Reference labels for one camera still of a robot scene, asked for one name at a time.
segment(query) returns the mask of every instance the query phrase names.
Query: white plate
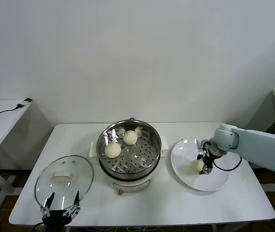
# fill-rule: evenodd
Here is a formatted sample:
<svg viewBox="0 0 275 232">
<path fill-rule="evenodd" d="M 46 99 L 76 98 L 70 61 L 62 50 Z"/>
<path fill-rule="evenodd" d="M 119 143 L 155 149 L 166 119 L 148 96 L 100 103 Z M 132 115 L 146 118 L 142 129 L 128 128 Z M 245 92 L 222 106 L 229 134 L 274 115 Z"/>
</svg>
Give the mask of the white plate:
<svg viewBox="0 0 275 232">
<path fill-rule="evenodd" d="M 216 167 L 208 175 L 199 175 L 189 168 L 189 164 L 197 159 L 198 147 L 195 139 L 179 141 L 171 152 L 171 163 L 176 175 L 188 186 L 200 191 L 215 191 L 220 189 L 227 181 L 229 172 L 224 172 Z M 228 169 L 226 157 L 215 160 L 216 164 Z"/>
</svg>

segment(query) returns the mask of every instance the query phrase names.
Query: glass lid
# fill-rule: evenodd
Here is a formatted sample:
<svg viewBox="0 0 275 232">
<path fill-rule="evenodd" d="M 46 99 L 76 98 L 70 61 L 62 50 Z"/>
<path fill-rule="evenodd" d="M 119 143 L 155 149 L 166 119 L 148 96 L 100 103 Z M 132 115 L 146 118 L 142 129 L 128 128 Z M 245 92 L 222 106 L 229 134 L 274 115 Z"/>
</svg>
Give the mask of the glass lid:
<svg viewBox="0 0 275 232">
<path fill-rule="evenodd" d="M 93 168 L 86 158 L 65 156 L 49 164 L 37 178 L 35 199 L 40 206 L 45 207 L 48 198 L 53 195 L 49 209 L 67 209 L 74 204 L 77 192 L 79 200 L 83 199 L 92 181 Z"/>
</svg>

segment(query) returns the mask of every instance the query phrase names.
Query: floor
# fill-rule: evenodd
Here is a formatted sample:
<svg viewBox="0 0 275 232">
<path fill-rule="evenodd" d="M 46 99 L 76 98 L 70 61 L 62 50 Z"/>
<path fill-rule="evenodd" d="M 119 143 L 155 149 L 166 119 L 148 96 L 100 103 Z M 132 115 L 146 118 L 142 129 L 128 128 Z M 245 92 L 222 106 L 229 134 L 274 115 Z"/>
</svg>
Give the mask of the floor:
<svg viewBox="0 0 275 232">
<path fill-rule="evenodd" d="M 4 178 L 7 178 L 12 173 L 0 173 Z M 17 178 L 14 182 L 15 187 L 22 187 L 25 185 L 30 173 L 14 173 L 17 175 Z M 267 170 L 256 170 L 255 174 L 258 178 L 258 180 L 262 184 L 270 184 L 275 183 L 275 174 L 271 171 Z M 275 209 L 275 192 L 267 193 L 267 196 L 272 203 L 274 209 Z M 15 202 L 17 201 L 17 196 L 9 196 L 6 198 L 4 204 L 2 205 L 3 209 L 12 209 Z M 31 232 L 32 228 L 27 226 L 14 226 L 11 225 L 8 222 L 10 211 L 0 211 L 0 223 L 2 225 L 2 232 Z M 115 232 L 116 228 L 112 228 L 108 230 L 109 232 Z M 156 230 L 153 230 L 154 232 L 211 232 L 212 228 L 210 225 L 203 225 L 203 226 L 185 226 L 183 227 L 162 227 L 158 228 Z M 72 228 L 71 232 L 87 232 L 92 231 L 92 228 Z M 118 228 L 117 232 L 126 232 L 126 228 Z M 270 228 L 270 226 L 267 223 L 264 222 L 255 222 L 252 225 L 252 232 L 272 232 L 273 230 Z M 239 232 L 250 232 L 250 226 L 247 225 L 239 230 Z"/>
</svg>

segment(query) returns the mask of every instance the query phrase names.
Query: robotic arm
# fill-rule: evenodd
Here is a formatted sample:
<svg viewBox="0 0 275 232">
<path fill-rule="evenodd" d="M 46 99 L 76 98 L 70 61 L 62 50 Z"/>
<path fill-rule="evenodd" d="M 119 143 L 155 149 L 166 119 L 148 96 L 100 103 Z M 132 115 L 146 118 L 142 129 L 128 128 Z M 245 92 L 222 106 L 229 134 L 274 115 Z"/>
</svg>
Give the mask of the robotic arm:
<svg viewBox="0 0 275 232">
<path fill-rule="evenodd" d="M 245 130 L 222 124 L 214 137 L 198 143 L 199 155 L 203 159 L 200 174 L 212 171 L 214 160 L 233 152 L 241 158 L 275 172 L 275 135 L 256 130 Z"/>
</svg>

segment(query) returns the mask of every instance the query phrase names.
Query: steamed bun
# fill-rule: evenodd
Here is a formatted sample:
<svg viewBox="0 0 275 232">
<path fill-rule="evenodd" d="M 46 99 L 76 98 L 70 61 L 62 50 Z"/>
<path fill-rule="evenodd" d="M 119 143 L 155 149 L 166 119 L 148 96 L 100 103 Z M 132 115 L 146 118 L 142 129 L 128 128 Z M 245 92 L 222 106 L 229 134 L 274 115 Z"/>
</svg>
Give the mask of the steamed bun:
<svg viewBox="0 0 275 232">
<path fill-rule="evenodd" d="M 204 163 L 202 159 L 196 159 L 191 161 L 191 163 L 189 164 L 189 168 L 192 172 L 199 174 L 202 171 L 203 165 Z"/>
<path fill-rule="evenodd" d="M 127 145 L 133 145 L 138 140 L 138 135 L 133 130 L 128 130 L 124 133 L 122 140 Z"/>
<path fill-rule="evenodd" d="M 118 143 L 110 143 L 105 147 L 104 151 L 107 157 L 113 159 L 120 155 L 122 149 Z"/>
</svg>

